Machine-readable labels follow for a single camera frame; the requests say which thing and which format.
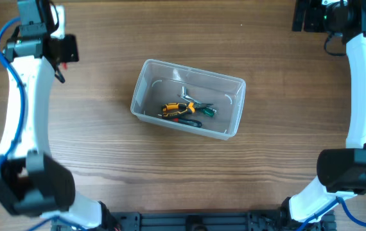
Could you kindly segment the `orange black pliers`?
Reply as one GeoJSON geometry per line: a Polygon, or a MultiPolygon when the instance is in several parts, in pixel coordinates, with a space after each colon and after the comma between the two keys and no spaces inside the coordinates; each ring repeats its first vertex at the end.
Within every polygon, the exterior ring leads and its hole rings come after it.
{"type": "Polygon", "coordinates": [[[168,103],[162,106],[163,119],[176,119],[194,114],[196,110],[212,106],[211,103],[168,103]]]}

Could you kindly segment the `silver socket wrench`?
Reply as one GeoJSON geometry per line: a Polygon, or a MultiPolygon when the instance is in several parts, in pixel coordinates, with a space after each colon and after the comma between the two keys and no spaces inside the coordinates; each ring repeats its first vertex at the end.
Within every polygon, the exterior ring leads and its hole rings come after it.
{"type": "Polygon", "coordinates": [[[179,97],[182,99],[185,99],[186,101],[190,101],[190,102],[194,102],[196,104],[200,104],[199,101],[197,101],[196,99],[192,98],[187,91],[187,88],[185,86],[182,86],[179,97]]]}

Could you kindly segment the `clear plastic container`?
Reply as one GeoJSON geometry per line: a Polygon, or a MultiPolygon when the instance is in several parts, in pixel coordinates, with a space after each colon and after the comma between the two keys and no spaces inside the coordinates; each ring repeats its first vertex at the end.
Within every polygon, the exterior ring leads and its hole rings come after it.
{"type": "Polygon", "coordinates": [[[137,79],[130,110],[147,123],[227,140],[238,131],[245,92],[246,83],[241,78],[149,59],[137,79]],[[211,105],[185,116],[200,121],[201,127],[161,117],[163,105],[190,102],[211,105]]]}

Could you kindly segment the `green handled screwdriver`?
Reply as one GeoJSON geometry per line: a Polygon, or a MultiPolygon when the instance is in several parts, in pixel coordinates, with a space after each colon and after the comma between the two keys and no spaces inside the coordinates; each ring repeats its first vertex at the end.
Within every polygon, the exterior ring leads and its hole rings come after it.
{"type": "Polygon", "coordinates": [[[203,108],[200,110],[201,113],[205,114],[206,116],[209,117],[214,117],[214,115],[216,114],[216,111],[214,109],[211,108],[203,108]]]}

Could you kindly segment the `black red precision screwdriver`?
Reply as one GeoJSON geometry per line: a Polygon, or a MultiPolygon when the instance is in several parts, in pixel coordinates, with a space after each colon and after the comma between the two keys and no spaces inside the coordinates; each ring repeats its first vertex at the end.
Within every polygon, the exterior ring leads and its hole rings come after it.
{"type": "Polygon", "coordinates": [[[202,127],[202,123],[200,121],[194,120],[194,119],[186,119],[186,118],[174,118],[172,119],[173,122],[176,123],[180,123],[180,124],[184,124],[184,125],[188,125],[188,126],[193,126],[193,127],[197,127],[197,128],[201,128],[202,127]]]}

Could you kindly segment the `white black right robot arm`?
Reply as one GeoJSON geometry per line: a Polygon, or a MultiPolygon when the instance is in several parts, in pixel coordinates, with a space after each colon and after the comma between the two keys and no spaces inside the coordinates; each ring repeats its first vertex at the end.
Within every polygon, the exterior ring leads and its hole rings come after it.
{"type": "Polygon", "coordinates": [[[366,194],[366,0],[297,1],[292,30],[340,37],[351,73],[345,147],[322,151],[316,177],[281,206],[281,225],[302,230],[336,205],[366,194]]]}

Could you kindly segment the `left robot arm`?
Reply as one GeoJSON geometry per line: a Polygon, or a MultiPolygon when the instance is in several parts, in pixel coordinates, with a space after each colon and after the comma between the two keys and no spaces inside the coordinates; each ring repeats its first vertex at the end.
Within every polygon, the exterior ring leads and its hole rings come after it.
{"type": "Polygon", "coordinates": [[[70,170],[51,155],[48,115],[51,87],[65,82],[60,65],[77,62],[76,37],[65,32],[62,6],[17,3],[0,63],[8,71],[6,121],[0,142],[0,204],[12,216],[42,218],[70,230],[120,230],[104,203],[81,195],[70,170]]]}

